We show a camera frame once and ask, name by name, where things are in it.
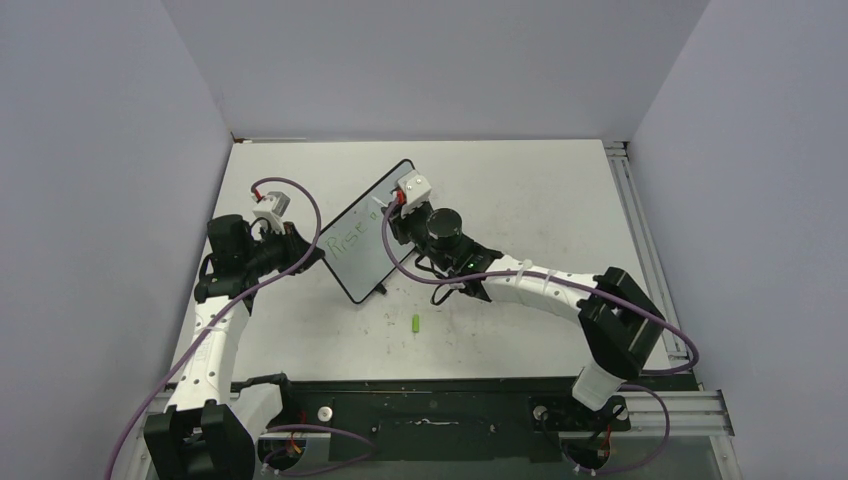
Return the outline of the silver marker pen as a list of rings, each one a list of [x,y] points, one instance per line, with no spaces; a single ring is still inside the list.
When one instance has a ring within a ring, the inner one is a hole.
[[[372,196],[372,197],[371,197],[371,199],[372,199],[372,200],[373,200],[376,204],[378,204],[379,206],[381,206],[382,208],[388,208],[388,206],[392,203],[392,200],[385,201],[384,199],[381,199],[381,198],[379,198],[379,197],[377,197],[377,196]]]

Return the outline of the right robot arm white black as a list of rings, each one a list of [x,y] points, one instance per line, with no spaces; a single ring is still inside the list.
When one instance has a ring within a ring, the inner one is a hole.
[[[582,331],[591,355],[565,402],[569,421],[590,428],[628,381],[644,375],[667,323],[632,276],[617,267],[601,274],[545,269],[484,247],[461,230],[459,214],[424,202],[410,213],[393,201],[382,208],[383,246],[409,244],[430,261],[423,277],[408,278],[490,303],[510,303],[564,318]]]

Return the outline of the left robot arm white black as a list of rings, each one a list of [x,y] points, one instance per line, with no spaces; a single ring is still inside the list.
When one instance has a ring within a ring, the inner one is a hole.
[[[272,273],[302,273],[324,257],[293,223],[272,217],[267,224],[258,237],[238,214],[207,224],[211,251],[194,289],[192,344],[164,411],[149,416],[143,429],[161,479],[250,479],[266,426],[282,431],[297,420],[298,403],[282,393],[282,374],[232,390],[259,285]]]

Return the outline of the black framed small whiteboard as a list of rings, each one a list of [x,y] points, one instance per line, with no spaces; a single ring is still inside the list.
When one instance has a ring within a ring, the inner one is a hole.
[[[411,160],[398,162],[322,229],[323,261],[354,304],[374,292],[384,294],[383,282],[395,271],[382,243],[383,208],[371,197],[392,200],[397,180],[412,170]]]

